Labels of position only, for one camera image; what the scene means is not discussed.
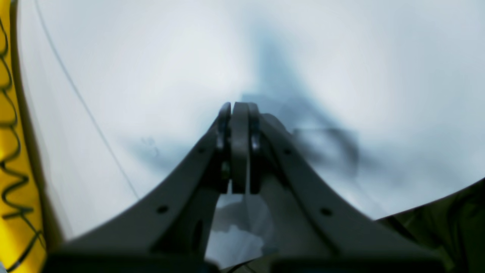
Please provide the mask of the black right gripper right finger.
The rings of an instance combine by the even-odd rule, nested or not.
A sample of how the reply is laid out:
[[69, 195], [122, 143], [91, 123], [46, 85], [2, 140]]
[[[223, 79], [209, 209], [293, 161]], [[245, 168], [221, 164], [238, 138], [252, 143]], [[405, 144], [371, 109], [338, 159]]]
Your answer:
[[272, 273], [443, 273], [440, 258], [340, 197], [278, 126], [248, 105], [252, 193], [270, 210], [279, 242]]

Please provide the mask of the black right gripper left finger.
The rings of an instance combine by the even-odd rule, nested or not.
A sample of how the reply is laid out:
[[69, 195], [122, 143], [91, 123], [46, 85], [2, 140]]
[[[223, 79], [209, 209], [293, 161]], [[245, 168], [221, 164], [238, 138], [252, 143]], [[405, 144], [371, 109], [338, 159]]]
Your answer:
[[211, 128], [152, 192], [50, 254], [45, 273], [218, 273], [204, 260], [217, 201], [245, 191], [246, 103], [223, 104]]

